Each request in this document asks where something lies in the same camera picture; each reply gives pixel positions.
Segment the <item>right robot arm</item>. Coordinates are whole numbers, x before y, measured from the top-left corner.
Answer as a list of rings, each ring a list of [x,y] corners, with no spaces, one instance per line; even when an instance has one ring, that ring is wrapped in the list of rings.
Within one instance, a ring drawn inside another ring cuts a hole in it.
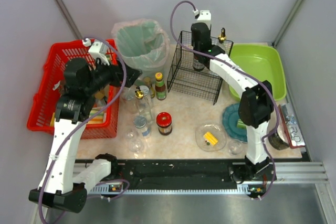
[[[238,115],[246,125],[247,153],[245,166],[230,172],[232,179],[241,183],[244,179],[256,178],[269,165],[265,136],[274,111],[272,86],[268,81],[258,82],[235,64],[220,46],[213,44],[207,24],[194,23],[191,32],[196,59],[240,96]]]

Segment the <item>black cap clear bottle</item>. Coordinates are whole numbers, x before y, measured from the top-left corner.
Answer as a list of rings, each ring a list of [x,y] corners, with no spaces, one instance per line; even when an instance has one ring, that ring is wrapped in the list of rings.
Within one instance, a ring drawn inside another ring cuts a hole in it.
[[[203,64],[203,56],[200,54],[193,53],[193,69],[195,71],[203,71],[205,68]]]

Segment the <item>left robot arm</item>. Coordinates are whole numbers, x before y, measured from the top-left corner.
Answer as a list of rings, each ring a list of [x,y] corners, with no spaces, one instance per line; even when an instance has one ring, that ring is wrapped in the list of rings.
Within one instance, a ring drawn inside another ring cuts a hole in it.
[[[48,208],[79,213],[88,192],[102,179],[112,174],[117,164],[115,156],[100,154],[91,168],[73,176],[79,141],[95,104],[95,94],[106,86],[131,87],[142,74],[129,66],[122,68],[107,60],[96,59],[92,67],[83,58],[66,63],[64,93],[55,110],[54,137],[45,174],[39,186],[29,192],[28,199]]]

